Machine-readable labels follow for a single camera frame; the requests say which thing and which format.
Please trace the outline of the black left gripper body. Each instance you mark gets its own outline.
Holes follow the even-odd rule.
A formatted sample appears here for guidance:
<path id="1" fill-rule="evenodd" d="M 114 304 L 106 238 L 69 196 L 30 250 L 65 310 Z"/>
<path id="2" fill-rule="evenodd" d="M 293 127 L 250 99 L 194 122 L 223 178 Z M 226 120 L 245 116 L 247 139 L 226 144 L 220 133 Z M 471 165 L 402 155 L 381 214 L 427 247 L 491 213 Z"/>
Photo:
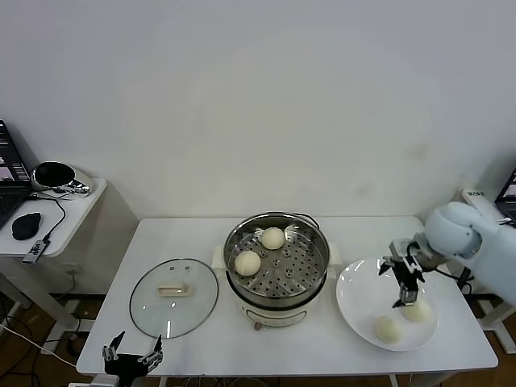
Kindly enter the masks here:
<path id="1" fill-rule="evenodd" d="M 104 359 L 104 371 L 118 377 L 144 377 L 146 365 L 139 361 L 141 355 L 117 354 Z"/>

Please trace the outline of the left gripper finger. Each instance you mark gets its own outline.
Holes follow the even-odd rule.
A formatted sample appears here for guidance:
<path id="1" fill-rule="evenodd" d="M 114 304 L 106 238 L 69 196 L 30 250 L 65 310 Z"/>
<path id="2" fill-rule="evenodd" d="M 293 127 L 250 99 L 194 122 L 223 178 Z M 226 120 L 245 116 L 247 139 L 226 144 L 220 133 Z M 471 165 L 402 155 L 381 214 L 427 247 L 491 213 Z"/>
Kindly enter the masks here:
<path id="1" fill-rule="evenodd" d="M 104 359 L 117 359 L 118 358 L 117 350 L 123 340 L 124 335 L 125 335 L 125 331 L 122 331 L 119 335 L 115 336 L 110 341 L 109 345 L 104 346 L 102 348 L 102 357 Z"/>
<path id="2" fill-rule="evenodd" d="M 147 369 L 155 369 L 163 360 L 162 335 L 159 335 L 151 352 L 141 356 L 138 362 Z"/>

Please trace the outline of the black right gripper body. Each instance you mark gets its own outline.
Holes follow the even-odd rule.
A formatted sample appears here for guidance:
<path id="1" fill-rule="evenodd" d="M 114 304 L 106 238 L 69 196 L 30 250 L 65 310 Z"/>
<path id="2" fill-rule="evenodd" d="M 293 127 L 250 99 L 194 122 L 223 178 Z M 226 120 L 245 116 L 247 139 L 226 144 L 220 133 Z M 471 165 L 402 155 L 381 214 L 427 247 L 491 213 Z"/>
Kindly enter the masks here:
<path id="1" fill-rule="evenodd" d="M 393 262 L 393 272 L 397 283 L 404 289 L 417 289 L 418 280 L 422 279 L 422 272 L 417 268 L 411 269 L 404 260 Z"/>

